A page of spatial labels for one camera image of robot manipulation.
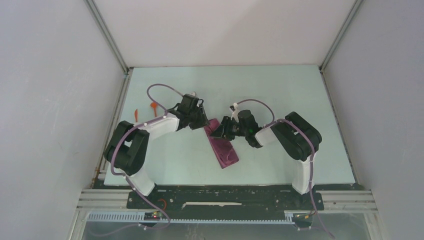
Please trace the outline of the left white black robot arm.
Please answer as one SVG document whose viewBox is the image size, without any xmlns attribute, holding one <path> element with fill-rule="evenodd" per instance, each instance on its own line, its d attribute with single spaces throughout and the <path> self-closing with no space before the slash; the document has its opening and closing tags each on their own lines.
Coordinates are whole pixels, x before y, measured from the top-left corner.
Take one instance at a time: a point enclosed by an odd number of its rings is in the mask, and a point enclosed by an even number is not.
<svg viewBox="0 0 424 240">
<path fill-rule="evenodd" d="M 143 123 L 124 120 L 115 128 L 103 157 L 110 163 L 112 175 L 124 178 L 140 194 L 138 201 L 145 208 L 153 208 L 158 202 L 158 194 L 153 191 L 156 184 L 144 166 L 149 142 L 186 127 L 196 130 L 207 126 L 203 102 L 195 95 L 185 94 L 162 116 Z"/>
</svg>

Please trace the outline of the maroon cloth napkin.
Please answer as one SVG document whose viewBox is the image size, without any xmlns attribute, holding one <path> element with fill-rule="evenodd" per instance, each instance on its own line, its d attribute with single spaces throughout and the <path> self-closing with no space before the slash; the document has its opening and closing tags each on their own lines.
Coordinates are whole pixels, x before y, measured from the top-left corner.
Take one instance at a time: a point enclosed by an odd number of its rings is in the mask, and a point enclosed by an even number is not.
<svg viewBox="0 0 424 240">
<path fill-rule="evenodd" d="M 220 123 L 216 118 L 210 119 L 208 125 L 203 129 L 206 133 L 210 146 L 222 169 L 239 162 L 239 157 L 229 140 L 212 137 L 211 134 L 219 127 Z"/>
</svg>

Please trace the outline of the orange plastic spoon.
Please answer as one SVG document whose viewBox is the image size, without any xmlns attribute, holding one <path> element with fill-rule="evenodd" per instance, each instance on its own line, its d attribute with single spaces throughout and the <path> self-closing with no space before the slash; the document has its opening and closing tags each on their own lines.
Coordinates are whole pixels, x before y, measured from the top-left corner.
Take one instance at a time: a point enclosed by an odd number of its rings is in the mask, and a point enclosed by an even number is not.
<svg viewBox="0 0 424 240">
<path fill-rule="evenodd" d="M 152 102 L 152 103 L 150 104 L 150 107 L 151 107 L 151 108 L 152 108 L 152 110 L 153 110 L 154 117 L 157 117 L 157 116 L 158 116 L 158 112 L 157 112 L 158 104 L 157 104 L 156 102 Z"/>
</svg>

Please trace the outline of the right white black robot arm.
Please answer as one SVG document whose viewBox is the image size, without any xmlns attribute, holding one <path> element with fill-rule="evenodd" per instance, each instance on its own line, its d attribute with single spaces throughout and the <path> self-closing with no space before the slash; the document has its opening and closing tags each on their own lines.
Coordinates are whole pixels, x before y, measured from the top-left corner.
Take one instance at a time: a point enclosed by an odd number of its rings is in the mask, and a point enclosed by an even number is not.
<svg viewBox="0 0 424 240">
<path fill-rule="evenodd" d="M 210 136 L 229 141 L 243 137 L 251 147 L 257 149 L 278 141 L 295 160 L 292 181 L 295 192 L 290 196 L 291 204 L 297 209 L 304 209 L 310 204 L 311 196 L 308 192 L 314 187 L 314 160 L 322 136 L 297 112 L 292 111 L 269 126 L 261 127 L 250 110 L 237 110 L 232 116 L 224 116 Z"/>
</svg>

